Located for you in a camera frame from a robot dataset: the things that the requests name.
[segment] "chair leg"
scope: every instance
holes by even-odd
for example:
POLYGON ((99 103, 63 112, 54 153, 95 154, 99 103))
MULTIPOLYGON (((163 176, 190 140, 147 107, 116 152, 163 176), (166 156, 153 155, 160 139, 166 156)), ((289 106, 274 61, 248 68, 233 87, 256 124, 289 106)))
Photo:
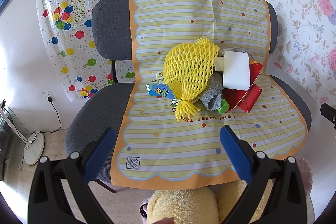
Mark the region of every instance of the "chair leg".
POLYGON ((108 187, 105 183, 103 183, 101 180, 99 179, 95 179, 95 182, 98 183, 100 186, 104 187, 105 189, 109 190, 112 193, 116 193, 116 191, 114 189, 112 189, 111 187, 108 187))

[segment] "yellow striped mat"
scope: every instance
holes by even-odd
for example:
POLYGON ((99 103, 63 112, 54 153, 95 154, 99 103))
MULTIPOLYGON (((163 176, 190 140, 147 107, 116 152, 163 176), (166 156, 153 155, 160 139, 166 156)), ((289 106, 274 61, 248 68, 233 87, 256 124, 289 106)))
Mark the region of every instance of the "yellow striped mat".
POLYGON ((255 151, 284 159, 304 144, 306 123, 285 92, 265 73, 270 41, 263 0, 130 0, 136 82, 115 146, 112 184, 144 189, 191 189, 237 179, 219 140, 230 125, 255 151), (175 45, 207 37, 219 47, 241 47, 264 64, 262 93, 250 113, 202 110, 176 121, 169 99, 148 95, 175 45))

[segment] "red balloon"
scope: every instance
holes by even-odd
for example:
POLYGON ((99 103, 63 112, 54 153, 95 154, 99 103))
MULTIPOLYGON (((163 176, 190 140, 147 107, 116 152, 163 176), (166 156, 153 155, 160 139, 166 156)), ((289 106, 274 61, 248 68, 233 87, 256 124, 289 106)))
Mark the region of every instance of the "red balloon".
POLYGON ((61 19, 62 20, 67 20, 69 18, 70 14, 68 12, 64 12, 62 15, 61 15, 61 19))
POLYGON ((94 82, 95 80, 97 80, 97 77, 96 77, 96 76, 91 75, 91 76, 89 77, 89 81, 90 81, 90 82, 94 82))
POLYGON ((75 33, 75 37, 76 38, 83 38, 84 37, 84 32, 83 31, 77 31, 75 33))
POLYGON ((54 14, 60 14, 62 9, 60 7, 57 7, 54 11, 54 14))

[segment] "power outlet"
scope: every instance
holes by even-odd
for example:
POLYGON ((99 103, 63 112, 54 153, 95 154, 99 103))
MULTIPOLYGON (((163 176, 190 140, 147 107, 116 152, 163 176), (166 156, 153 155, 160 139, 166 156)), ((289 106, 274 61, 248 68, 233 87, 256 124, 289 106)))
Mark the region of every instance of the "power outlet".
POLYGON ((42 94, 43 94, 43 96, 44 96, 44 98, 48 101, 48 97, 51 97, 51 99, 53 100, 53 101, 55 101, 55 98, 53 97, 53 95, 51 94, 51 92, 50 91, 44 91, 44 92, 42 92, 42 94))

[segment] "green object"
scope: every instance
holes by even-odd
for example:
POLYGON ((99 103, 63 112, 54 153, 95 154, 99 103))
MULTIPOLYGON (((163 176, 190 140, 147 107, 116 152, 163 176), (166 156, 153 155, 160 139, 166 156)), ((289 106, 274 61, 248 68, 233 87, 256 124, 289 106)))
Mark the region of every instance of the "green object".
POLYGON ((56 27, 58 28, 58 30, 62 30, 65 26, 64 21, 60 21, 57 23, 56 27))
POLYGON ((131 79, 131 78, 133 78, 134 77, 134 72, 133 71, 129 71, 128 73, 126 73, 126 78, 128 78, 128 79, 131 79))
POLYGON ((90 67, 93 67, 95 64, 97 63, 97 61, 93 58, 90 58, 88 61, 87 61, 87 64, 88 66, 90 67))
POLYGON ((222 99, 221 103, 220 103, 220 108, 218 108, 218 112, 220 114, 224 114, 225 112, 227 112, 227 110, 230 108, 229 104, 227 103, 227 101, 225 99, 222 99))

